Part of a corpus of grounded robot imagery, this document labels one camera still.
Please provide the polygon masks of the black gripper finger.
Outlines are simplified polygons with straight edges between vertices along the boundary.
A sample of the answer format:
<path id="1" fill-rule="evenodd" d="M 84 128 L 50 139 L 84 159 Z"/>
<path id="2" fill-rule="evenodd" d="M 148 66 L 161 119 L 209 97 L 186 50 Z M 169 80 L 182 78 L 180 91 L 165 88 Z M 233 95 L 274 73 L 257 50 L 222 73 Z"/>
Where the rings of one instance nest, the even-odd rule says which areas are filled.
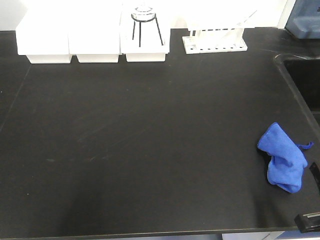
<path id="1" fill-rule="evenodd" d="M 316 183 L 317 189 L 320 192 L 320 168 L 318 165 L 313 162 L 309 167 L 310 172 L 312 173 L 312 176 L 314 178 L 314 181 Z"/>
<path id="2" fill-rule="evenodd" d="M 320 213 L 298 214 L 294 222 L 301 233 L 320 231 Z"/>

